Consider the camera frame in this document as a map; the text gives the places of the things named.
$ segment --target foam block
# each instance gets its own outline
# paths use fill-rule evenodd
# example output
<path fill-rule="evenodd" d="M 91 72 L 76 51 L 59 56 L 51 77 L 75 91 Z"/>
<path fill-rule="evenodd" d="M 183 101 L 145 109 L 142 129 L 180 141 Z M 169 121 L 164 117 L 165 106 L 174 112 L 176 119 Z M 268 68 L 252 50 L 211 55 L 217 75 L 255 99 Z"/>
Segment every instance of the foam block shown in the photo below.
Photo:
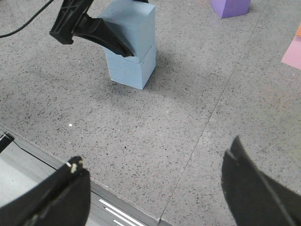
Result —
<path fill-rule="evenodd" d="M 211 0 L 211 6 L 220 18 L 244 15 L 248 12 L 250 3 L 251 0 Z"/>
<path fill-rule="evenodd" d="M 281 62 L 301 70 L 301 37 L 295 36 Z"/>
<path fill-rule="evenodd" d="M 128 61 L 140 63 L 155 43 L 155 6 L 152 4 L 114 0 L 99 17 L 133 52 L 134 56 L 126 57 Z"/>
<path fill-rule="evenodd" d="M 106 54 L 106 58 L 112 81 L 143 89 L 156 66 L 156 44 L 152 45 L 140 63 L 122 59 L 114 53 Z"/>

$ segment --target floor seam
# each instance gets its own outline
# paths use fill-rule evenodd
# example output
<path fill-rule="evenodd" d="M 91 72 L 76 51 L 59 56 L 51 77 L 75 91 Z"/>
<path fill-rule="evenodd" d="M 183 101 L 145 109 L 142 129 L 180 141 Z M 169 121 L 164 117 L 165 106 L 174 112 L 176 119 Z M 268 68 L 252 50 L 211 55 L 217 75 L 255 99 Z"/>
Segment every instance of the floor seam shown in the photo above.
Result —
<path fill-rule="evenodd" d="M 212 110 L 212 112 L 211 112 L 211 114 L 210 114 L 210 116 L 209 116 L 209 118 L 208 118 L 208 120 L 207 120 L 207 122 L 206 122 L 206 124 L 205 124 L 205 126 L 204 126 L 203 131 L 201 132 L 200 138 L 198 139 L 198 141 L 197 141 L 195 147 L 193 148 L 193 151 L 191 152 L 191 154 L 190 154 L 190 156 L 189 156 L 189 159 L 188 159 L 187 162 L 186 162 L 186 165 L 185 165 L 184 169 L 182 170 L 182 172 L 181 172 L 181 174 L 180 174 L 180 177 L 179 177 L 179 179 L 178 179 L 178 182 L 177 182 L 177 184 L 175 185 L 174 190 L 173 190 L 171 196 L 169 197 L 169 199 L 168 199 L 168 201 L 167 201 L 167 204 L 166 204 L 165 208 L 163 209 L 163 212 L 162 212 L 162 214 L 161 214 L 161 216 L 160 216 L 160 219 L 159 219 L 159 223 L 158 223 L 158 224 L 160 224 L 160 222 L 161 222 L 162 216 L 164 215 L 164 213 L 165 213 L 165 211 L 166 211 L 166 208 L 167 208 L 168 204 L 170 203 L 170 200 L 172 199 L 172 197 L 173 197 L 173 195 L 174 195 L 174 192 L 175 192 L 175 190 L 177 189 L 177 187 L 178 187 L 178 185 L 179 185 L 179 183 L 180 183 L 180 181 L 181 181 L 181 178 L 182 178 L 184 172 L 186 171 L 186 168 L 187 168 L 187 166 L 188 166 L 188 164 L 189 164 L 189 162 L 190 162 L 190 160 L 191 160 L 191 158 L 192 158 L 192 155 L 193 155 L 193 153 L 195 152 L 195 150 L 196 150 L 196 148 L 197 148 L 197 146 L 198 146 L 198 144 L 199 144 L 199 142 L 200 142 L 200 140 L 201 140 L 201 138 L 202 138 L 202 136 L 203 136 L 203 133 L 204 133 L 205 129 L 207 128 L 207 125 L 208 125 L 208 123 L 209 123 L 209 121 L 210 121 L 210 119 L 211 119 L 213 113 L 215 112 L 216 107 L 218 106 L 218 103 L 219 103 L 221 97 L 223 96 L 223 94 L 224 94 L 224 92 L 225 92 L 225 90 L 226 90 L 226 87 L 228 86 L 228 83 L 229 83 L 230 79 L 232 78 L 232 75 L 234 74 L 234 72 L 235 72 L 235 70 L 236 70 L 236 68 L 237 68 L 237 66 L 238 66 L 238 64 L 239 64 L 239 62 L 240 62 L 242 56 L 243 56 L 244 53 L 245 53 L 246 47 L 247 47 L 247 45 L 248 45 L 248 43 L 249 43 L 251 37 L 253 36 L 254 31 L 255 31 L 255 29 L 256 29 L 256 27 L 257 27 L 257 24 L 258 24 L 259 21 L 261 20 L 262 15 L 263 15 L 263 13 L 264 13 L 264 11 L 265 11 L 265 9 L 266 9 L 268 3 L 269 3 L 269 0 L 267 1 L 266 5 L 264 6 L 264 9 L 263 9 L 263 11 L 262 11 L 262 13 L 261 13 L 261 15 L 260 15 L 258 21 L 256 22 L 256 24 L 255 24 L 255 26 L 254 26 L 254 28 L 253 28 L 253 30 L 252 30 L 252 33 L 251 33 L 251 35 L 249 36 L 249 39 L 248 39 L 248 41 L 246 42 L 246 44 L 245 44 L 245 46 L 244 46 L 244 49 L 243 49 L 241 55 L 239 56 L 239 59 L 238 59 L 237 63 L 236 63 L 235 66 L 234 66 L 233 71 L 232 71 L 230 77 L 228 78 L 228 80 L 227 80 L 227 82 L 226 82 L 226 84 L 225 84 L 225 86 L 224 86 L 224 89 L 222 90 L 222 92 L 221 92 L 221 94 L 220 94 L 220 96 L 219 96 L 219 98 L 218 98 L 218 100 L 217 100 L 217 102 L 216 102 L 216 105 L 214 106 L 214 108 L 213 108 L 213 110 Z"/>

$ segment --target concrete floor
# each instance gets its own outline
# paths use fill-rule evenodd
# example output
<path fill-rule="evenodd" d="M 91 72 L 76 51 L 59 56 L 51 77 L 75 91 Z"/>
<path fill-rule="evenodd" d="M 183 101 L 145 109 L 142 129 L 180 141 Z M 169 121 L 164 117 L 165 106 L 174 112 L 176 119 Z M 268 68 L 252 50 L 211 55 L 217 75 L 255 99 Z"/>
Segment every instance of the concrete floor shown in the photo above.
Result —
<path fill-rule="evenodd" d="M 1 0 L 1 34 L 44 2 Z M 301 71 L 280 61 L 301 1 L 252 0 L 227 19 L 209 0 L 150 2 L 157 67 L 143 91 L 110 81 L 100 46 L 48 35 L 62 1 L 0 39 L 1 124 L 62 161 L 81 154 L 93 181 L 175 226 L 235 224 L 220 177 L 238 134 L 261 170 L 300 192 Z"/>

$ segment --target blue foam block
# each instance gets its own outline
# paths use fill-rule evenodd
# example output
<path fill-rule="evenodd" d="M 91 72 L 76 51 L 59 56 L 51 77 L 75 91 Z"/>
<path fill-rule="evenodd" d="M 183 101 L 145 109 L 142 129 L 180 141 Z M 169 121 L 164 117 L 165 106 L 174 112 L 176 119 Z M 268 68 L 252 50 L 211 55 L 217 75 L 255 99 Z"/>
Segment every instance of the blue foam block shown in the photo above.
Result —
<path fill-rule="evenodd" d="M 156 44 L 151 46 L 140 63 L 122 59 L 114 53 L 106 54 L 106 58 L 111 80 L 143 89 L 156 66 Z"/>
<path fill-rule="evenodd" d="M 133 52 L 124 58 L 140 63 L 155 43 L 155 6 L 134 0 L 114 0 L 100 15 L 117 37 Z M 106 54 L 112 53 L 104 48 Z"/>

